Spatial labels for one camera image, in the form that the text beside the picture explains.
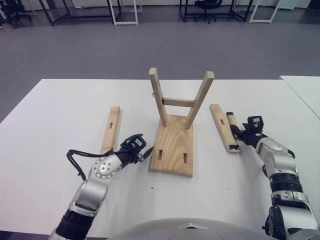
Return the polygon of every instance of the black cable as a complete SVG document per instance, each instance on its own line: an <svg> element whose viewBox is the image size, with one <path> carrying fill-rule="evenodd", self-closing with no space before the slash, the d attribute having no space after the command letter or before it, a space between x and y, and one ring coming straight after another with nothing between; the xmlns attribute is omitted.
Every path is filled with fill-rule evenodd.
<svg viewBox="0 0 320 240"><path fill-rule="evenodd" d="M266 217L264 226L262 226L262 229L264 230L265 234L270 236L270 223L269 223L269 215Z"/></svg>
<svg viewBox="0 0 320 240"><path fill-rule="evenodd" d="M93 153L89 153L89 152L70 149L66 153L66 157L68 158L69 162L74 166L74 168L78 171L78 176L81 176L82 180L85 181L87 179L86 175L85 175L84 171L82 170L82 168L79 166L79 164L76 162L76 160L72 157L72 155L75 154L75 155L79 155L79 156L83 156L83 157L87 157L87 158L103 158L103 157L109 156L113 153L114 153L113 149L107 151L104 154L93 154Z"/></svg>
<svg viewBox="0 0 320 240"><path fill-rule="evenodd" d="M291 151L290 149L288 149L288 154L290 154L293 157L293 159L296 158L295 153L293 151Z"/></svg>

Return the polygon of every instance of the wooden leg piece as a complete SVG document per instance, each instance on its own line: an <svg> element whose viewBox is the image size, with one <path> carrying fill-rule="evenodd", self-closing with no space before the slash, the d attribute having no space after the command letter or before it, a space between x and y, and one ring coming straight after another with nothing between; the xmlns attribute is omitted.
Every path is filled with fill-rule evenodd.
<svg viewBox="0 0 320 240"><path fill-rule="evenodd" d="M210 110L225 149L230 153L239 153L239 145L236 143L228 120L222 112L219 104L211 104Z"/></svg>
<svg viewBox="0 0 320 240"><path fill-rule="evenodd" d="M239 127L237 120L236 120L236 117L233 112L228 111L226 113L226 118L228 119L229 125L236 125L237 127Z"/></svg>
<svg viewBox="0 0 320 240"><path fill-rule="evenodd" d="M161 122L155 139L149 170L186 177L193 176L194 128L184 128L185 116L168 115L168 126Z"/></svg>
<svg viewBox="0 0 320 240"><path fill-rule="evenodd" d="M162 92L161 92L161 87L160 87L160 83L159 83L159 76L158 76L158 71L155 67L150 68L149 77L151 80L154 98L155 98L156 106L159 111L162 126L166 127L167 121L168 121L167 120L167 113L166 113L165 106L162 104Z"/></svg>
<svg viewBox="0 0 320 240"><path fill-rule="evenodd" d="M199 108L200 108L202 102L204 101L205 96L206 96L207 92L209 91L209 88L210 88L214 79L215 79L215 74L213 71L207 71L205 73L204 79L203 79L201 86L200 86L200 89L195 97L194 107L191 108L188 116L186 117L186 121L184 124L185 129L189 129L191 124L193 123L193 121L199 111Z"/></svg>
<svg viewBox="0 0 320 240"><path fill-rule="evenodd" d="M105 127L101 153L104 154L109 151L115 145L115 139L117 134L118 119L120 114L120 107L114 106L110 109L108 122Z"/></svg>

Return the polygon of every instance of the black cable connector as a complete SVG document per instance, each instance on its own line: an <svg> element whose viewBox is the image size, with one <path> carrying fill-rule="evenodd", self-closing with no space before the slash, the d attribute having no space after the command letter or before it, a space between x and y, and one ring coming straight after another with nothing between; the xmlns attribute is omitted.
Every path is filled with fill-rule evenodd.
<svg viewBox="0 0 320 240"><path fill-rule="evenodd" d="M113 153L114 153L113 149L110 149L109 151L107 151L104 154L92 154L92 153L88 153L88 152L84 152L84 151L70 149L66 153L66 157L68 158L69 162L75 167L75 169L78 171L78 176L81 176L82 180L85 181L87 179L86 174L84 173L84 171L82 170L82 168L79 166L79 164L76 162L76 160L73 158L72 155L75 154L75 155L79 155L79 156L83 156L83 157L87 157L87 158L103 158L103 157L107 157Z"/></svg>

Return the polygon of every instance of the rectangular slot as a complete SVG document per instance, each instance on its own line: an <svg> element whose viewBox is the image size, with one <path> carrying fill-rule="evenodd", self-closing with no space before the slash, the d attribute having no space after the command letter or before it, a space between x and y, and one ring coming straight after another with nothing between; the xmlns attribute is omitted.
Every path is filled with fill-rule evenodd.
<svg viewBox="0 0 320 240"><path fill-rule="evenodd" d="M162 159L162 149L159 149L159 154L158 154L158 160L161 160Z"/></svg>
<svg viewBox="0 0 320 240"><path fill-rule="evenodd" d="M183 154L183 162L186 164L188 162L188 153Z"/></svg>

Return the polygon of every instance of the wooden stool leg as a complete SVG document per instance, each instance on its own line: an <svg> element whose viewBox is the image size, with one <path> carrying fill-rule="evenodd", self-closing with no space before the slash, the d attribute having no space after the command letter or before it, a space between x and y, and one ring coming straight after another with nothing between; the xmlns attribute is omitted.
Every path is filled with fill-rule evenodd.
<svg viewBox="0 0 320 240"><path fill-rule="evenodd" d="M152 89L155 97L155 102L156 106L159 111L160 119L161 119L161 124L163 127L167 126L167 113L166 113L166 108L162 103L162 92L161 92L161 87L159 83L159 76L158 76L158 71L155 67L150 68L149 70L149 77L151 80L152 84Z"/></svg>
<svg viewBox="0 0 320 240"><path fill-rule="evenodd" d="M200 86L200 89L195 97L194 107L191 108L188 116L186 117L185 124L184 124L185 129L189 129L191 124L193 123L193 121L199 111L199 108L200 108L202 102L204 101L205 96L206 96L207 92L209 91L209 88L210 88L214 79L215 79L215 74L213 71L207 71L205 73L204 79L203 79L201 86Z"/></svg>

